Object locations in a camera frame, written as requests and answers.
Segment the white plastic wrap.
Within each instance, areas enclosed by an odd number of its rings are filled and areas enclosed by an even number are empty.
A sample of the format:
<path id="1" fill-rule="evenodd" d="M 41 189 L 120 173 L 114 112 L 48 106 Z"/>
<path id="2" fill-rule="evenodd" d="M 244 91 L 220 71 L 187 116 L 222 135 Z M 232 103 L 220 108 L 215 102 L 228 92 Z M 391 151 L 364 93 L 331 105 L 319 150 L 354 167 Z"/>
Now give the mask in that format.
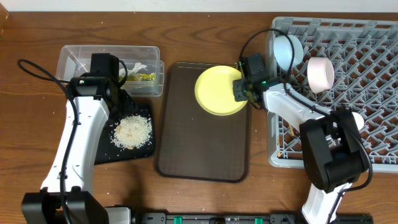
<path id="1" fill-rule="evenodd" d="M 144 65 L 144 64 L 142 64 L 140 62 L 136 62 L 131 69 L 127 70 L 127 75 L 128 76 L 132 76 L 132 75 L 138 73 L 140 70 L 146 70 L 146 68 L 147 68 L 147 65 Z M 125 69 L 121 68 L 119 70 L 119 77 L 124 77 L 125 74 L 126 74 Z"/>

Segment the green snack wrapper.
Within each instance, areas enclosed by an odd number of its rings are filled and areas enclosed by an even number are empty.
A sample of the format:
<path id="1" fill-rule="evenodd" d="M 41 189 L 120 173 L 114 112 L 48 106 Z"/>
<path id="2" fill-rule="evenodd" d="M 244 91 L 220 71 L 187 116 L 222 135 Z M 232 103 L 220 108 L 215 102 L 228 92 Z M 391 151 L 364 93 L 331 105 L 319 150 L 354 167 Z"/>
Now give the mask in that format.
<path id="1" fill-rule="evenodd" d="M 134 73 L 127 76 L 127 81 L 131 82 L 151 82 L 156 78 L 155 73 Z"/>

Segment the yellow plate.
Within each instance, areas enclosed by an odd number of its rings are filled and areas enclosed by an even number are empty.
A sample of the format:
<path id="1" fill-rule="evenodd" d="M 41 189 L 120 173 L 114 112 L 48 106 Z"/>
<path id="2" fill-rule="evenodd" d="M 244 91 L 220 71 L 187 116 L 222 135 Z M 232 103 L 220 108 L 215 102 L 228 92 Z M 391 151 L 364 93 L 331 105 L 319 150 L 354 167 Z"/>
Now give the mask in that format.
<path id="1" fill-rule="evenodd" d="M 195 98 L 207 112 L 227 116 L 243 109 L 247 100 L 236 101 L 233 82 L 241 79 L 241 72 L 233 67 L 218 65 L 206 69 L 195 82 Z"/>

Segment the light blue bowl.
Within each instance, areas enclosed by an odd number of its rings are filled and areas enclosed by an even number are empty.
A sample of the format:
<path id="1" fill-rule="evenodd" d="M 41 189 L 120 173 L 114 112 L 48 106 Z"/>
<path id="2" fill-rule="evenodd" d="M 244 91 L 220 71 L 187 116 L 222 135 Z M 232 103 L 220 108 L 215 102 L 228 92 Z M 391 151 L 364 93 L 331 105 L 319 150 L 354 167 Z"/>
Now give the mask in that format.
<path id="1" fill-rule="evenodd" d="M 294 48 L 294 62 L 292 68 L 296 67 L 303 61 L 303 47 L 299 39 L 294 35 L 289 35 Z M 273 45 L 274 56 L 279 67 L 287 71 L 292 59 L 292 47 L 286 36 L 278 36 L 274 40 Z"/>

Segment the white bowl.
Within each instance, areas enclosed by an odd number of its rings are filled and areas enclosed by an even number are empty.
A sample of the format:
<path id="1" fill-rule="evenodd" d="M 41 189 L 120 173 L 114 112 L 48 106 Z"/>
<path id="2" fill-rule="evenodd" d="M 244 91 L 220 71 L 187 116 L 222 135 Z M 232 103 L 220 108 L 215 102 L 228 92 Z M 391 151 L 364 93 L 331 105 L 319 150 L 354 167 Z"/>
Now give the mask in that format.
<path id="1" fill-rule="evenodd" d="M 328 58 L 312 57 L 307 65 L 307 78 L 310 89 L 320 93 L 332 88 L 334 84 L 334 68 Z"/>

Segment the pale green cup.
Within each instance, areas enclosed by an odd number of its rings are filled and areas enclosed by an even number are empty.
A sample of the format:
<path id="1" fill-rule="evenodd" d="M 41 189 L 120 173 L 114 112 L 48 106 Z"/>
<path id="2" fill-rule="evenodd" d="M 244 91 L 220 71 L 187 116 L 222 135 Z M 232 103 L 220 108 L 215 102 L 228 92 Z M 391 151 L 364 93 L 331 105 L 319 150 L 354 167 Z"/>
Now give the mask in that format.
<path id="1" fill-rule="evenodd" d="M 354 120 L 358 127 L 358 130 L 360 131 L 364 126 L 364 118 L 357 112 L 352 112 L 352 114 L 354 116 Z"/>

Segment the wooden chopstick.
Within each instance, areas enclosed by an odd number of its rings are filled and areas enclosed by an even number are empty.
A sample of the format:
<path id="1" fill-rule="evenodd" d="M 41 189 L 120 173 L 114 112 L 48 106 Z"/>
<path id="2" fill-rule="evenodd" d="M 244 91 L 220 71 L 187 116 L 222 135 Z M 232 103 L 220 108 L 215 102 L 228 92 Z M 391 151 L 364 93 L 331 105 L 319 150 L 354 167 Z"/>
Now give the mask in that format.
<path id="1" fill-rule="evenodd" d="M 290 129 L 290 135 L 295 136 L 294 129 L 290 123 L 289 123 L 289 129 Z"/>
<path id="2" fill-rule="evenodd" d="M 277 136 L 277 149 L 278 149 L 277 157 L 280 158 L 281 157 L 281 151 L 280 151 L 280 138 L 279 138 L 279 135 Z"/>

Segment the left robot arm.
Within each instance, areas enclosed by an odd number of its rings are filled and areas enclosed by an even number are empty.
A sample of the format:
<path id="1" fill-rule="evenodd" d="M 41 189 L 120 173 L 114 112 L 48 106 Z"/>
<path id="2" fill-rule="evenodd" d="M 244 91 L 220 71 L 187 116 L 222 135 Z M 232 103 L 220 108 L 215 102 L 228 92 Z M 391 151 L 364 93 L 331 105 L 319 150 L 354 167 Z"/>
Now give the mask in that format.
<path id="1" fill-rule="evenodd" d="M 109 118 L 119 118 L 133 106 L 121 89 L 122 60 L 109 53 L 91 56 L 90 70 L 69 81 L 59 80 L 44 68 L 26 59 L 41 71 L 40 79 L 56 83 L 64 92 L 67 117 L 57 154 L 39 192 L 26 193 L 21 210 L 27 223 L 132 223 L 129 207 L 104 207 L 93 196 L 93 169 L 101 133 Z"/>

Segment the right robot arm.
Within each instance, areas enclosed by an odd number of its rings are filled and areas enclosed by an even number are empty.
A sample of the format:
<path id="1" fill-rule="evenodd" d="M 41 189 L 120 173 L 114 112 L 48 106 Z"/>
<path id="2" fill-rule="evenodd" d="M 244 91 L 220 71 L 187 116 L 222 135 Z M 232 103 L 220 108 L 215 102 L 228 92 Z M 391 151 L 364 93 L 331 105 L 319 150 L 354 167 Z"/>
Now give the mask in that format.
<path id="1" fill-rule="evenodd" d="M 373 167 L 359 134 L 361 120 L 351 110 L 332 110 L 306 99 L 287 79 L 272 78 L 262 57 L 239 56 L 241 78 L 233 82 L 237 102 L 247 101 L 283 117 L 299 131 L 304 169 L 311 181 L 301 208 L 304 223 L 366 223 L 337 214 L 343 197 L 367 187 Z"/>

